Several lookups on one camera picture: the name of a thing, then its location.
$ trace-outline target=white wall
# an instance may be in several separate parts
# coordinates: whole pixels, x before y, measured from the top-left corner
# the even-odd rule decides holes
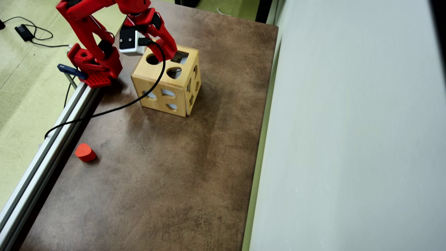
[[[250,250],[446,250],[428,2],[287,0]]]

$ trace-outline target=circular hole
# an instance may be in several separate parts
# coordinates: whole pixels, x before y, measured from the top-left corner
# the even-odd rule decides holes
[[[177,111],[177,105],[176,104],[166,104],[167,108],[169,108],[169,110],[176,112]]]
[[[197,72],[198,72],[198,66],[197,65],[194,67],[194,72],[195,72],[195,78],[197,78]]]
[[[161,89],[163,92],[163,96],[167,96],[169,98],[174,98],[175,97],[175,93],[173,91],[169,91],[166,89]]]
[[[157,96],[153,92],[151,92],[146,96],[146,98],[155,100],[155,99],[157,99]]]
[[[145,58],[145,60],[151,65],[157,65],[157,64],[161,63],[160,61],[158,61],[158,59],[153,54],[150,54],[149,56],[147,56]]]
[[[181,68],[173,67],[173,68],[167,69],[166,74],[172,79],[177,79],[180,77]]]

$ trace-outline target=floor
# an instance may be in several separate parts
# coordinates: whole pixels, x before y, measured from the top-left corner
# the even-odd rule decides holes
[[[68,23],[55,9],[60,0],[2,0],[0,19],[21,16],[50,30],[54,37],[47,45],[75,44],[78,41]],[[197,8],[254,20],[259,0],[201,0]],[[104,8],[95,18],[113,33],[123,17],[117,5]],[[14,27],[26,24],[20,18],[5,23],[0,30],[0,208],[4,206],[24,171],[63,109],[68,81],[56,66],[70,65],[67,47],[46,48],[24,42]],[[37,38],[48,34],[37,31]]]

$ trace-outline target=black power adapter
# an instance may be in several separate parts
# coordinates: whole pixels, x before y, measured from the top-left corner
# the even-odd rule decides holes
[[[23,41],[30,41],[34,38],[29,29],[25,25],[19,25],[16,28],[17,33],[22,37]]]

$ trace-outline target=red robotic arm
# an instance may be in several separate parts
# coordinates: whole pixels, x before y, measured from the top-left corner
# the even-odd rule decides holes
[[[68,53],[68,58],[88,77],[83,81],[92,88],[108,86],[111,79],[117,78],[122,70],[119,53],[113,47],[114,38],[92,14],[104,7],[118,4],[120,11],[127,15],[125,28],[133,28],[149,38],[160,37],[156,41],[164,51],[166,60],[172,59],[177,46],[172,36],[164,27],[164,21],[154,8],[149,8],[150,0],[62,0],[56,9],[68,21],[80,42],[86,47],[81,49],[75,44]],[[101,38],[96,44],[93,33]],[[149,48],[159,61],[162,60],[158,48]]]

